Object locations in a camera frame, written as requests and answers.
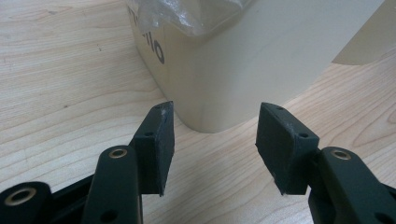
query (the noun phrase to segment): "plastic bag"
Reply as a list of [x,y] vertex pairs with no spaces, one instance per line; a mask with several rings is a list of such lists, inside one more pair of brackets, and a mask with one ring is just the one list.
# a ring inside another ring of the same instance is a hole
[[164,21],[188,36],[205,35],[239,14],[250,0],[127,0],[142,34]]

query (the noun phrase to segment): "wooden table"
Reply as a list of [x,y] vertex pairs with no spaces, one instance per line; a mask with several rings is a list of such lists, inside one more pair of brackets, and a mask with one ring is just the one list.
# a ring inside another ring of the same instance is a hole
[[[56,191],[92,174],[100,152],[127,144],[164,101],[123,1],[0,2],[0,190],[38,180]],[[285,107],[320,147],[353,150],[396,187],[396,50],[331,64]],[[197,133],[176,119],[165,196],[143,197],[146,223],[311,223],[306,196],[279,194],[256,129],[254,118]]]

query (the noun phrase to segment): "white container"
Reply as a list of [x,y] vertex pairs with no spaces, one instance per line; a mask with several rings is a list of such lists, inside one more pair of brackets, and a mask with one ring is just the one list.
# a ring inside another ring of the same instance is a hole
[[382,0],[252,0],[208,35],[174,25],[141,35],[137,48],[180,119],[215,133],[282,105],[304,91],[381,5]]
[[334,63],[372,63],[396,48],[396,1],[386,0],[341,50]]

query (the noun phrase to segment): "light wood surface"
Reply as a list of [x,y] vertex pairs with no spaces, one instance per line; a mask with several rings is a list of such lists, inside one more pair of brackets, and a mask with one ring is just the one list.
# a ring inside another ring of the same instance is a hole
[[[1,191],[32,180],[56,191],[92,174],[100,152],[128,144],[164,101],[123,1],[0,1]],[[353,150],[396,187],[396,50],[363,66],[331,64],[285,107],[320,147]],[[279,194],[256,129],[254,118],[197,133],[176,118],[165,196],[143,197],[145,222],[312,223],[306,196]]]

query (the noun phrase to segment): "screw hole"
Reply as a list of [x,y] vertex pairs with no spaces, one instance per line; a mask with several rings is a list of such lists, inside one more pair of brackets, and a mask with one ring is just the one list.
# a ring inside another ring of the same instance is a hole
[[16,206],[26,203],[27,201],[31,200],[35,194],[36,190],[34,188],[19,189],[6,198],[5,205]]
[[393,224],[395,223],[394,220],[386,214],[383,213],[375,213],[375,218],[380,221],[381,223],[385,224]]
[[108,153],[108,156],[112,159],[118,159],[118,158],[125,156],[127,152],[128,151],[126,149],[116,148],[116,149],[111,150],[111,152]]
[[104,223],[108,223],[108,222],[112,222],[114,220],[116,220],[118,214],[116,211],[114,210],[109,210],[104,212],[101,216],[100,216],[100,220]]
[[299,133],[298,134],[300,137],[303,137],[303,138],[307,138],[308,137],[308,134],[307,133]]
[[350,155],[344,151],[334,149],[332,150],[332,155],[338,159],[348,161],[351,159]]

